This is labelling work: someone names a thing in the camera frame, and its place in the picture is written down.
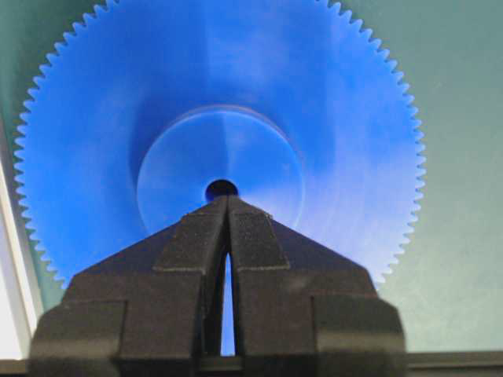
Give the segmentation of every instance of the bore hole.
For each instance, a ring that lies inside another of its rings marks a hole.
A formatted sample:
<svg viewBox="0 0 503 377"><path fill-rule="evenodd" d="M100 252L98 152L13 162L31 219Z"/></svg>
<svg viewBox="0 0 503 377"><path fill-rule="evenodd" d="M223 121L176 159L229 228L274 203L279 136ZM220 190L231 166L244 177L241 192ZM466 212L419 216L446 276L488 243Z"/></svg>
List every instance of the bore hole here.
<svg viewBox="0 0 503 377"><path fill-rule="evenodd" d="M219 196L228 195L238 195L238 192L237 187L234 185L234 183L227 181L226 179L218 179L217 181L213 181L206 188L206 200L208 202L213 201Z"/></svg>

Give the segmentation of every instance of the clamp jaw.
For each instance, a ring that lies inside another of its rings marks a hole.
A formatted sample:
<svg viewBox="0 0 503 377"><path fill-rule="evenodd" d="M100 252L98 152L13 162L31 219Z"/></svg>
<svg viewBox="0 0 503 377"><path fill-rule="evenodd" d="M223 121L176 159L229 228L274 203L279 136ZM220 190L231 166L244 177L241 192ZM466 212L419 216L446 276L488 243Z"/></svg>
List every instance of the clamp jaw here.
<svg viewBox="0 0 503 377"><path fill-rule="evenodd" d="M220 356L225 259L235 357ZM76 275L31 345L32 376L400 376L397 310L367 271L222 196Z"/></svg>

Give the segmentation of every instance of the plastic gear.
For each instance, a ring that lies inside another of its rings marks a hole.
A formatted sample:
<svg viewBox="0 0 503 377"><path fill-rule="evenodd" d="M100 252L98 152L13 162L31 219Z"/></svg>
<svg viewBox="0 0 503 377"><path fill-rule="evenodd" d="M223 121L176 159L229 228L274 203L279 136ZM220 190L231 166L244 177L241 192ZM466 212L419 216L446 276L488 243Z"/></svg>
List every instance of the plastic gear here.
<svg viewBox="0 0 503 377"><path fill-rule="evenodd" d="M215 180L382 281L412 232L420 121L340 4L122 0L64 34L17 139L33 240L66 279L205 204Z"/></svg>

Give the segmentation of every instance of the gear tooth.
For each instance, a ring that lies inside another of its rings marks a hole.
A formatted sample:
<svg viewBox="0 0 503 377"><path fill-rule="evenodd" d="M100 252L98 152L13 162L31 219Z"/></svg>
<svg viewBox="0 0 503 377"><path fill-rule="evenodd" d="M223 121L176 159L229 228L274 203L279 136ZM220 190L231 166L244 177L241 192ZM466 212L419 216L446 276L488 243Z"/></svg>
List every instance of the gear tooth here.
<svg viewBox="0 0 503 377"><path fill-rule="evenodd" d="M420 153L421 153L422 151L424 151L425 149L426 149L426 147L424 146L424 144L423 144L423 143L421 143L421 142L419 142L419 141L416 141L416 149L415 149L415 150L416 150L416 154L417 154L419 157L421 157L421 158L423 158L423 159L424 159L424 161L423 161L422 163L424 163L424 162L426 161L426 157L424 157L424 156L423 156L423 155L421 155Z"/></svg>
<svg viewBox="0 0 503 377"><path fill-rule="evenodd" d="M24 185L24 177L23 177L23 174L18 174L18 175L15 175L14 176L14 181L16 181L17 183L21 183L22 185ZM18 186L16 187L16 192L20 195L25 195L26 192L24 191L24 186Z"/></svg>
<svg viewBox="0 0 503 377"><path fill-rule="evenodd" d="M91 25L94 22L94 20L96 20L96 14L94 14L94 13L84 13L83 19L84 19L84 24L87 27L89 27L89 25Z"/></svg>
<svg viewBox="0 0 503 377"><path fill-rule="evenodd" d="M415 118L414 116L412 116L411 119L412 119L412 127L413 127L413 129L419 131L418 128L421 127L421 125L423 124L423 122L421 122L420 119Z"/></svg>
<svg viewBox="0 0 503 377"><path fill-rule="evenodd" d="M424 133L422 131L418 130L418 129L415 129L414 133L415 133L417 141L421 140L424 137Z"/></svg>
<svg viewBox="0 0 503 377"><path fill-rule="evenodd" d="M351 24L354 25L356 30L360 31L363 26L363 20L357 19L357 20L354 20Z"/></svg>
<svg viewBox="0 0 503 377"><path fill-rule="evenodd" d="M398 71L398 72L393 72L393 78L395 79L396 82L400 82L400 80L403 79L403 72Z"/></svg>
<svg viewBox="0 0 503 377"><path fill-rule="evenodd" d="M72 42L72 40L75 39L76 36L77 34L74 31L66 31L65 33L63 33L63 38L66 43Z"/></svg>
<svg viewBox="0 0 503 377"><path fill-rule="evenodd" d="M414 102L415 97L412 94L405 94L403 96L407 104L412 104Z"/></svg>
<svg viewBox="0 0 503 377"><path fill-rule="evenodd" d="M72 24L72 27L73 27L73 31L77 35L78 33L82 32L86 28L86 24L84 24L83 21L78 21L78 22L74 22Z"/></svg>
<svg viewBox="0 0 503 377"><path fill-rule="evenodd" d="M54 62L56 59L59 57L60 50L64 48L63 43L54 43L54 49L55 53L48 53L46 54L46 60L49 62L49 67L52 67L54 65Z"/></svg>
<svg viewBox="0 0 503 377"><path fill-rule="evenodd" d="M32 241L38 241L36 238L34 238L35 237L35 227L33 225L33 220L31 220L31 217L30 217L30 210L24 210L21 213L21 216L27 220L24 223L24 227L27 230L31 230L31 232L29 234L30 240L32 240Z"/></svg>
<svg viewBox="0 0 503 377"><path fill-rule="evenodd" d="M382 42L383 41L381 41L378 38L374 38L374 39L370 39L369 40L370 45L375 49L375 51L379 50L380 45L381 45Z"/></svg>
<svg viewBox="0 0 503 377"><path fill-rule="evenodd" d="M387 60L386 65L389 67L390 72L393 72L398 65L398 61L396 61L395 59Z"/></svg>
<svg viewBox="0 0 503 377"><path fill-rule="evenodd" d="M42 76L35 76L35 77L33 78L33 82L35 83L35 85L36 85L38 88L42 85L43 81L44 81L44 78L43 78Z"/></svg>
<svg viewBox="0 0 503 377"><path fill-rule="evenodd" d="M26 100L25 102L23 102L23 106L27 110L31 110L31 108L33 107L34 104L35 104L35 101L33 101L33 100Z"/></svg>
<svg viewBox="0 0 503 377"><path fill-rule="evenodd" d="M351 22L351 16L353 16L353 12L351 12L349 9L346 11L343 11L340 16L348 23Z"/></svg>
<svg viewBox="0 0 503 377"><path fill-rule="evenodd" d="M28 120L30 119L30 114L31 114L30 112L21 112L19 114L19 117L23 122L28 123Z"/></svg>
<svg viewBox="0 0 503 377"><path fill-rule="evenodd" d="M372 29L366 28L366 29L362 30L361 33L362 33L363 38L365 38L365 40L367 42L369 42L370 38L372 37L373 31L372 31Z"/></svg>
<svg viewBox="0 0 503 377"><path fill-rule="evenodd" d="M104 13L107 11L107 5L104 4L96 4L94 7L93 7L93 11L94 11L94 14L96 15L96 17L99 17L100 13Z"/></svg>
<svg viewBox="0 0 503 377"><path fill-rule="evenodd" d="M39 94L39 88L30 88L30 89L28 89L28 95L32 99L35 99L35 97L37 97L38 94Z"/></svg>
<svg viewBox="0 0 503 377"><path fill-rule="evenodd" d="M26 198L20 199L20 200L19 200L19 204L20 204L21 206L26 207L26 206L28 205Z"/></svg>
<svg viewBox="0 0 503 377"><path fill-rule="evenodd" d="M336 10L337 12L340 11L340 2L338 2L337 0L329 0L329 2L327 3L327 6L330 9Z"/></svg>
<svg viewBox="0 0 503 377"><path fill-rule="evenodd" d="M399 85L399 88L402 91L402 93L405 95L407 93L407 91L410 89L410 85L406 82L403 82Z"/></svg>
<svg viewBox="0 0 503 377"><path fill-rule="evenodd" d="M386 64L388 67L391 67L391 71L393 71L393 68L395 67L392 67L391 66L391 62L394 61L394 60L387 60L387 57L390 56L390 50L389 49L380 49L377 51L377 55L384 61L386 61Z"/></svg>
<svg viewBox="0 0 503 377"><path fill-rule="evenodd" d="M17 137L15 142L21 148L24 148L26 146L26 137ZM19 150L15 151L14 155L20 159L24 159L24 149L19 149Z"/></svg>
<svg viewBox="0 0 503 377"><path fill-rule="evenodd" d="M26 135L26 132L28 131L28 128L26 127L26 123L21 123L18 127L17 127L17 132L19 132L21 134L20 137L24 137L24 135Z"/></svg>
<svg viewBox="0 0 503 377"><path fill-rule="evenodd" d="M63 53L64 49L67 46L68 46L68 44L66 43L66 41L54 43L54 51L55 52L48 53L46 55L46 58L49 61L51 67L57 62L57 58Z"/></svg>
<svg viewBox="0 0 503 377"><path fill-rule="evenodd" d="M421 177L416 177L416 194L418 199L422 199L424 194L421 189L426 185L426 183L421 179Z"/></svg>
<svg viewBox="0 0 503 377"><path fill-rule="evenodd" d="M410 117L413 118L419 112L419 108L416 106L409 106Z"/></svg>
<svg viewBox="0 0 503 377"><path fill-rule="evenodd" d="M44 245L42 244L42 241L41 240L37 240L37 244L35 245L34 249L36 251L41 251L43 254L46 253L46 248L44 247Z"/></svg>
<svg viewBox="0 0 503 377"><path fill-rule="evenodd" d="M42 73L42 77L45 78L45 77L47 77L47 74L50 72L50 65L48 65L48 64L42 64L39 67L39 70Z"/></svg>

